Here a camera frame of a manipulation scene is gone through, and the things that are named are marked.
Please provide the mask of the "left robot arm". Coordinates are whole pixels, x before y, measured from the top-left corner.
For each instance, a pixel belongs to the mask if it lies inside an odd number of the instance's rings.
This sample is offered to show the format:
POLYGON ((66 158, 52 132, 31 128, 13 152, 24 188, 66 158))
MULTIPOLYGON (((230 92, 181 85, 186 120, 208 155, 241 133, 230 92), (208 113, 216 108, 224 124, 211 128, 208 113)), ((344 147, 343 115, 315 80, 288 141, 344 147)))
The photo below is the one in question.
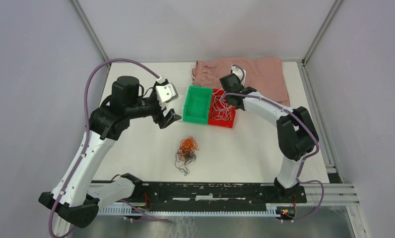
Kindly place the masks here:
POLYGON ((148 97, 140 95, 141 84, 136 77, 121 76, 112 84, 111 94, 95 109, 89 119, 83 141, 70 167, 58 185, 43 192, 39 202, 77 228, 92 223, 98 212, 128 198, 142 198, 141 180, 130 174, 98 189, 90 184, 104 157, 130 126, 132 119, 151 117, 161 129, 181 117, 166 105, 177 99, 174 84, 158 79, 148 97))

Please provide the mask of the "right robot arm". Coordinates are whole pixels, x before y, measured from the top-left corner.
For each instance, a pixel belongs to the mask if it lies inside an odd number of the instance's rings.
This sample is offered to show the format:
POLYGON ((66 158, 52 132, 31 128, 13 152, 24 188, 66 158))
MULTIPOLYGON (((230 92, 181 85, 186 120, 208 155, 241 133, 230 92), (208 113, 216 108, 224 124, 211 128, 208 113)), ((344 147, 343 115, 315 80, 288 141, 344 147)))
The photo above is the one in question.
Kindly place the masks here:
POLYGON ((293 109, 268 99, 256 89, 245 87, 234 73, 219 81, 224 90, 221 100, 275 126, 283 159, 274 180, 273 194, 277 201, 287 202, 302 184, 300 175, 305 161, 320 150, 319 136, 309 111, 305 107, 293 109))

